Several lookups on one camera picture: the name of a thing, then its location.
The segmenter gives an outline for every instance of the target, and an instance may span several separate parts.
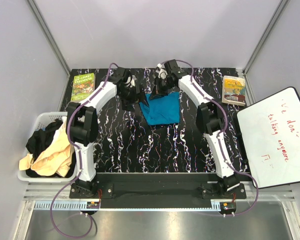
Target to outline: black marble table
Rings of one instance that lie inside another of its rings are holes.
[[[107,69],[73,69],[61,105],[67,110],[71,99],[74,76],[94,73],[97,87]],[[151,93],[154,85],[153,68],[131,69],[133,75]],[[195,68],[194,78],[212,97],[221,99],[223,76],[238,74],[235,68]],[[197,108],[180,91],[180,123],[149,126],[138,104],[135,112],[121,110],[119,97],[111,99],[98,113],[99,134],[94,144],[97,172],[119,173],[204,173],[215,172],[214,158],[207,140],[197,130]],[[237,170],[247,166],[238,149],[233,116],[241,107],[223,104],[228,117],[225,143],[230,159]]]

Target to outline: teal fabric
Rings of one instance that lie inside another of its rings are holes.
[[[149,100],[149,107],[140,102],[140,108],[148,125],[178,124],[180,122],[179,92],[172,92],[168,96]]]

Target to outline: gray floor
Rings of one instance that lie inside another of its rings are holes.
[[[247,203],[238,203],[238,212]],[[79,236],[90,221],[77,215],[63,220],[73,211],[54,211],[54,221],[67,234]],[[108,212],[93,215],[96,227],[84,239],[99,240],[292,240],[282,206],[277,202],[258,202],[242,216],[210,217],[197,212]],[[48,211],[35,210],[27,240],[65,240],[52,228]]]

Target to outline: white plastic basket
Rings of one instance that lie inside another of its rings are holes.
[[[36,130],[45,128],[47,125],[52,123],[55,119],[62,120],[62,117],[67,116],[66,111],[52,111],[52,112],[45,112],[40,114],[34,124],[34,128],[32,130],[32,133]],[[18,171],[18,178],[21,181],[26,181],[29,183],[66,183],[73,180],[77,175],[77,164],[75,164],[73,175],[71,177],[65,178],[65,177],[29,177],[26,174],[26,171]]]

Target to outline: book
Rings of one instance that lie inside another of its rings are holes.
[[[239,106],[246,105],[246,80],[241,77],[224,76],[222,102]]]
[[[88,73],[75,76],[73,79],[71,102],[78,103],[95,90],[95,74]]]

